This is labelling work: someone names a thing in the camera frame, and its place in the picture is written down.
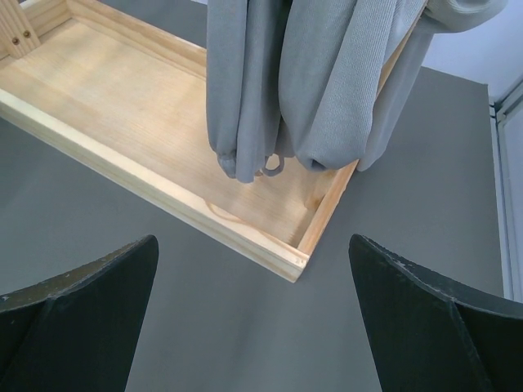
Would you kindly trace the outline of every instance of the folded fabric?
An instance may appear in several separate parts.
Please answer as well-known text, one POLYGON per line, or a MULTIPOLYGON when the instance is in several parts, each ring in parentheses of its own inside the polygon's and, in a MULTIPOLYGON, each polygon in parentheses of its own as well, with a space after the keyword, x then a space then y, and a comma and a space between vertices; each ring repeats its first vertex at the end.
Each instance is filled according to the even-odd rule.
POLYGON ((384 151, 434 33, 483 23, 507 0, 429 0, 396 67, 383 65, 425 0, 227 0, 208 5, 208 134, 231 178, 272 154, 312 171, 384 151))
POLYGON ((364 171, 387 147, 435 33, 458 33, 496 16, 507 0, 429 0, 373 108, 373 125, 357 169, 364 171))

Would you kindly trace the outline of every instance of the wooden frame edge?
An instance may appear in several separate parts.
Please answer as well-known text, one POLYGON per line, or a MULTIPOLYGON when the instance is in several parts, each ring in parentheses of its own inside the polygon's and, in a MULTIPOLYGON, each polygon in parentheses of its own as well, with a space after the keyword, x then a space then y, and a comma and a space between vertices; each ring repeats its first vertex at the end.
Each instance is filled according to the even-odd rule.
POLYGON ((309 255, 0 89, 0 117, 290 282, 309 255))

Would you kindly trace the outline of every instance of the wooden tray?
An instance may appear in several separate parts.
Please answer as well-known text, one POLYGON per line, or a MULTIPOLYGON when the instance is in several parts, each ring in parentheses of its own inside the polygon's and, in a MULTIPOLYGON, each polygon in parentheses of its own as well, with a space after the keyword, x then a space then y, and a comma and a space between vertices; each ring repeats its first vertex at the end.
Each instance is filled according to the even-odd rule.
POLYGON ((94 0, 0 0, 0 26, 0 116, 296 281, 357 163, 241 185, 208 145, 203 48, 94 0))

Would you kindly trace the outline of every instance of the wooden corner joint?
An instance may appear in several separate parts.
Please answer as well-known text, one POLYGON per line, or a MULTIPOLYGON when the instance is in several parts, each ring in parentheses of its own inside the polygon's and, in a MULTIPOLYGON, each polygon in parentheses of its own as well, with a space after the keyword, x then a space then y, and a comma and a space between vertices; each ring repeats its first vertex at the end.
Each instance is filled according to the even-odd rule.
POLYGON ((16 59, 40 46, 40 40, 17 0, 0 0, 0 42, 16 59))
POLYGON ((305 199, 305 208, 312 211, 318 209, 325 195, 329 191, 335 176, 335 170, 328 170, 322 173, 314 173, 314 175, 310 175, 311 187, 309 194, 305 199))

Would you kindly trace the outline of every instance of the gray table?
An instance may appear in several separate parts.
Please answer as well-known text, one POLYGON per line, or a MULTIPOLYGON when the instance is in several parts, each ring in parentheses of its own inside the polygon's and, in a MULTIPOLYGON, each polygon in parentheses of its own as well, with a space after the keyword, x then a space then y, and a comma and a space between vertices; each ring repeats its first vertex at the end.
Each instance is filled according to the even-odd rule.
MULTIPOLYGON (((204 6, 143 4, 120 8, 203 43, 204 6)), ((130 391, 380 390, 347 255, 353 233, 502 295, 487 90, 428 69, 293 285, 6 122, 0 184, 0 292, 158 237, 130 391)))

